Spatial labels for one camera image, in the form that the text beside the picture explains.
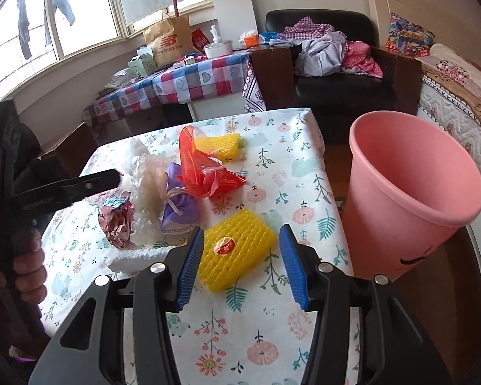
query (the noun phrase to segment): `white ribbon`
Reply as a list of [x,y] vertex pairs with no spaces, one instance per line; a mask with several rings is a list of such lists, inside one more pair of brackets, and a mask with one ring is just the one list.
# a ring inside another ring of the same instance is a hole
[[180,211],[178,209],[178,207],[175,205],[175,203],[173,203],[173,201],[171,200],[174,196],[177,196],[177,195],[180,195],[180,194],[185,194],[187,193],[186,192],[186,189],[185,188],[181,188],[181,187],[174,187],[174,188],[171,188],[169,191],[168,191],[168,204],[169,206],[173,209],[173,211],[178,214],[179,216],[182,216],[183,215],[183,211]]

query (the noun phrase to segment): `metal screw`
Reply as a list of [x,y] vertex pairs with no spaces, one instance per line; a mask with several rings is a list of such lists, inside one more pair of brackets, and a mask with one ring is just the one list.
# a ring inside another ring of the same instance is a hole
[[319,272],[322,272],[323,274],[329,274],[330,272],[333,272],[333,266],[328,262],[321,262],[317,269],[319,269]]
[[379,285],[386,285],[388,284],[388,278],[385,276],[385,275],[376,275],[374,277],[374,280],[376,281],[376,284],[379,284]]
[[159,262],[154,263],[150,266],[150,271],[152,271],[154,274],[160,274],[161,272],[165,271],[165,264]]
[[109,277],[107,275],[100,275],[96,277],[94,283],[99,287],[103,287],[104,285],[107,285],[109,283]]

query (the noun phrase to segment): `colorful pillow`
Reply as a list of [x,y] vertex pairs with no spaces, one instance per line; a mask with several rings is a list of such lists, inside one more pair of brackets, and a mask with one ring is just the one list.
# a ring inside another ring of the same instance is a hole
[[433,32],[403,19],[396,13],[390,14],[390,31],[386,45],[388,51],[420,58],[429,55],[434,38]]

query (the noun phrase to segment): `crumpled paper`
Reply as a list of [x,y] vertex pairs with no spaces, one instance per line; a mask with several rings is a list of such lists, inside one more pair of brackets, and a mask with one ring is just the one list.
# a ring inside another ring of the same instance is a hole
[[106,239],[119,249],[130,243],[133,220],[134,210],[128,191],[122,192],[121,196],[107,198],[98,214],[98,222]]

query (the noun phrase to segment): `human hand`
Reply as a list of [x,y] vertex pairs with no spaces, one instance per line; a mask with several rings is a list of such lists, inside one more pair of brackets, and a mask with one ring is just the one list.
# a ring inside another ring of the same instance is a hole
[[[15,286],[21,292],[21,299],[29,304],[39,304],[46,297],[46,269],[43,266],[45,252],[41,249],[41,234],[34,230],[30,241],[30,252],[14,259],[13,268],[18,277]],[[0,287],[7,281],[0,270]]]

